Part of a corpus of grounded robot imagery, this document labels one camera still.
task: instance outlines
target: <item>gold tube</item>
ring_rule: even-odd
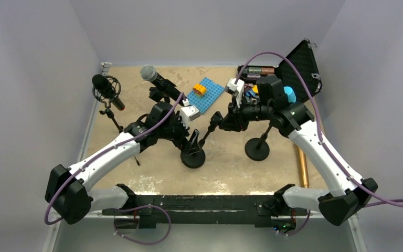
[[[306,167],[306,156],[305,153],[296,145],[299,152],[299,164],[300,164],[300,177],[302,180],[302,187],[310,187],[310,179],[308,178],[308,168]]]

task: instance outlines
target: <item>microphone head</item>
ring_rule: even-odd
[[[105,89],[109,84],[109,81],[107,80],[106,77],[103,75],[94,75],[92,78],[92,83],[95,89],[97,90],[103,90]]]
[[[154,81],[158,77],[157,69],[151,65],[144,65],[140,69],[140,75],[143,80]]]

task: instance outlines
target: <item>blue round object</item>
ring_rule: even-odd
[[[294,93],[294,90],[291,87],[283,87],[283,90],[288,96],[288,102],[293,103],[296,102],[296,94]]]

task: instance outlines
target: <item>silver microphone grille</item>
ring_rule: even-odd
[[[143,78],[143,80],[147,80],[147,81],[154,81],[158,76],[155,67],[153,67],[151,65],[144,65],[140,69],[140,75],[141,75],[141,78]]]

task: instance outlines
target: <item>black microphone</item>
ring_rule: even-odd
[[[143,80],[147,80],[156,86],[160,91],[165,93],[167,96],[172,98],[172,100],[176,101],[178,96],[180,95],[180,91],[175,88],[175,84],[173,84],[170,80],[163,78],[161,75],[158,74],[157,69],[151,65],[145,65],[140,70],[140,75]]]
[[[115,87],[113,87],[108,79],[103,75],[94,75],[92,78],[92,83],[95,89],[104,97],[109,99],[110,103],[112,103],[118,110],[124,110],[126,107],[123,102],[118,97],[119,92],[115,91]]]

